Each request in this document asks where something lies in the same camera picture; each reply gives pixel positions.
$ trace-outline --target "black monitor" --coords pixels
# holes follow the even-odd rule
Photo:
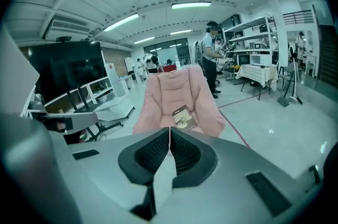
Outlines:
[[[63,42],[29,47],[39,72],[36,92],[45,102],[106,76],[99,42]]]

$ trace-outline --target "monitor stand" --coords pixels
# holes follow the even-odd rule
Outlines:
[[[89,110],[89,106],[88,106],[88,103],[87,103],[87,101],[86,101],[86,98],[84,97],[84,95],[83,95],[82,90],[81,90],[80,87],[78,88],[78,91],[79,91],[80,98],[81,98],[82,102],[84,103],[84,110],[85,110],[85,111],[88,111],[88,110]],[[70,92],[67,92],[67,95],[68,95],[68,98],[69,98],[69,100],[70,100],[70,102],[71,102],[71,104],[72,104],[72,106],[73,106],[75,112],[76,112],[76,113],[80,112],[79,109],[76,107],[76,105],[75,105],[73,99],[71,98]],[[105,126],[103,126],[103,125],[100,125],[98,122],[96,122],[95,125],[96,125],[96,127],[99,129],[99,132],[95,135],[95,134],[89,129],[89,127],[87,127],[86,130],[87,130],[88,133],[91,135],[91,137],[90,137],[89,140],[86,141],[86,142],[96,141],[97,138],[98,138],[98,136],[101,135],[101,133],[103,133],[104,131],[110,130],[110,129],[112,129],[112,128],[116,127],[116,126],[119,126],[119,125],[120,125],[120,126],[123,126],[123,124],[122,124],[121,122],[112,124],[112,125],[110,125],[110,126],[108,126],[108,127],[105,127]]]

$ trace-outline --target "staircase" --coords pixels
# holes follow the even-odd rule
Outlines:
[[[338,36],[333,26],[320,25],[322,33],[320,79],[338,88]]]

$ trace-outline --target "air conditioner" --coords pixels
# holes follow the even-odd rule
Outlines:
[[[71,36],[72,41],[81,41],[91,36],[89,33],[89,27],[60,20],[53,20],[45,35],[45,40],[56,41],[58,37]]]

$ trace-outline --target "ceiling light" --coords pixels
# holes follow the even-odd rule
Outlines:
[[[190,3],[177,3],[172,5],[172,9],[187,8],[187,7],[208,7],[211,2],[190,2]]]
[[[179,32],[172,32],[170,35],[179,34],[179,33],[185,33],[185,32],[191,32],[191,30],[185,30],[185,31],[179,31]]]
[[[152,40],[152,39],[155,39],[155,37],[149,37],[149,38],[146,38],[146,39],[143,39],[143,40],[139,40],[139,41],[136,41],[134,44],[143,43],[143,42],[146,42],[146,41],[149,41],[149,40]]]
[[[136,18],[138,18],[138,14],[135,14],[135,15],[131,15],[125,19],[122,19],[121,21],[119,22],[116,22],[115,24],[107,27],[106,29],[104,29],[105,32],[109,32],[111,31],[112,29],[115,29],[116,27],[119,27],[120,25],[124,24],[124,23],[127,23],[128,21],[131,21],[131,20],[134,20]]]

